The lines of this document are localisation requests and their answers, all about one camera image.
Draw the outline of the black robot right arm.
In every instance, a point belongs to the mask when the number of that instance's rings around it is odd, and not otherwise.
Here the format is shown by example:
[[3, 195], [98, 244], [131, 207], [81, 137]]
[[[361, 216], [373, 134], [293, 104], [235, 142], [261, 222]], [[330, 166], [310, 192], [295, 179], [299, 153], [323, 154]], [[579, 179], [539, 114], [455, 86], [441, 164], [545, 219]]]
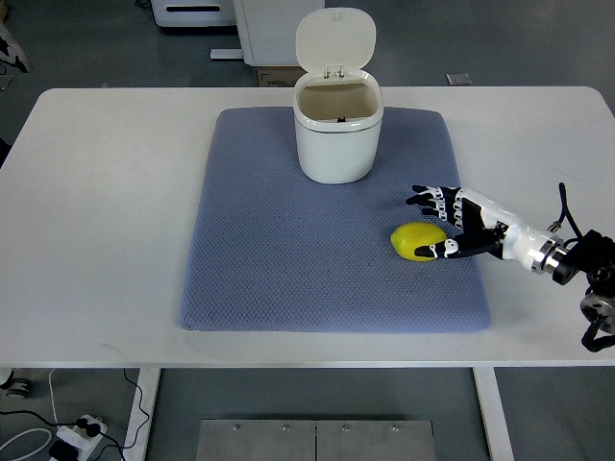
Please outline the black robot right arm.
[[558, 260], [553, 280], [564, 285], [577, 273], [586, 276], [588, 287], [579, 307], [589, 327], [581, 344], [590, 352], [600, 352], [614, 346], [614, 240], [595, 230], [582, 233], [568, 207], [563, 182], [558, 192], [561, 211], [549, 231], [558, 231], [567, 220], [574, 237], [563, 244], [564, 256]]

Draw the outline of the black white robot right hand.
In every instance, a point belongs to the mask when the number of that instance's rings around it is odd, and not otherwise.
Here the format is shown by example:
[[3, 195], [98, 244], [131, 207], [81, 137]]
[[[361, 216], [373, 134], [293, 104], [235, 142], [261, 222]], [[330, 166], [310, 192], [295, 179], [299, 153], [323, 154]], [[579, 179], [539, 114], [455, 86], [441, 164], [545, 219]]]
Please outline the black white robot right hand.
[[553, 273], [567, 254], [554, 233], [528, 225], [517, 214], [464, 187], [414, 185], [409, 205], [453, 225], [460, 233], [414, 250], [416, 256], [462, 258], [489, 253], [515, 260], [533, 273]]

